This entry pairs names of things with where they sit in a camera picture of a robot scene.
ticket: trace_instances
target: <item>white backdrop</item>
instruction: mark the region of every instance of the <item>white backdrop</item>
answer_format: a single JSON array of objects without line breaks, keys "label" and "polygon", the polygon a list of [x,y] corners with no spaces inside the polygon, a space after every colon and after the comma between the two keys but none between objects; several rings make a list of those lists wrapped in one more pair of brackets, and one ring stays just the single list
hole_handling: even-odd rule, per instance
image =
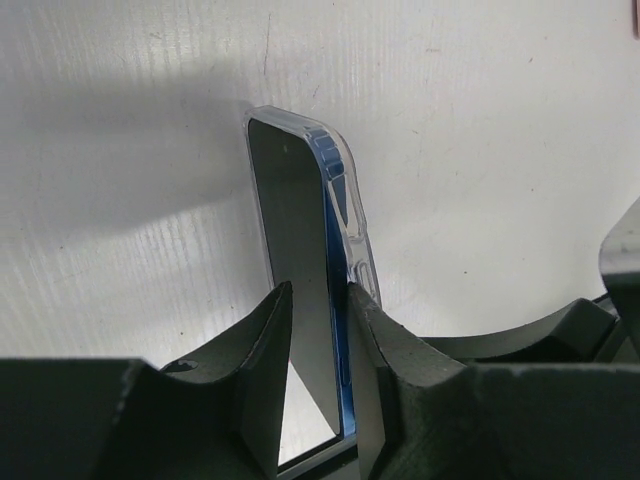
[{"label": "white backdrop", "polygon": [[[640,195],[631,3],[4,0],[0,354],[162,365],[248,313],[267,281],[240,119],[261,104],[347,139],[414,332],[598,295]],[[327,434],[306,395],[283,458]]]}]

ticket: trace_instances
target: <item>transparent phone case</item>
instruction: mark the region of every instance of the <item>transparent phone case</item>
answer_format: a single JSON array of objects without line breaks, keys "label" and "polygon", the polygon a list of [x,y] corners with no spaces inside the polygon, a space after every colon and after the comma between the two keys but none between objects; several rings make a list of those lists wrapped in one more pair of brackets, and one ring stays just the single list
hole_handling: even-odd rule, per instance
[{"label": "transparent phone case", "polygon": [[380,289],[358,191],[356,167],[342,136],[321,122],[272,106],[247,112],[245,132],[251,119],[303,139],[314,152],[340,228],[348,280],[362,285],[380,305]]}]

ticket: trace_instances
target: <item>blue smartphone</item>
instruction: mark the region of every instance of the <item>blue smartphone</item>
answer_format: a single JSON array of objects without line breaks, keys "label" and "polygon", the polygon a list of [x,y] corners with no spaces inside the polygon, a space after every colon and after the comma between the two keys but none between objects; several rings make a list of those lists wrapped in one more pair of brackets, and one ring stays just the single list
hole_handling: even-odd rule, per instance
[{"label": "blue smartphone", "polygon": [[245,125],[272,281],[293,284],[291,362],[340,443],[355,434],[348,282],[380,300],[353,158],[330,127],[275,107]]}]

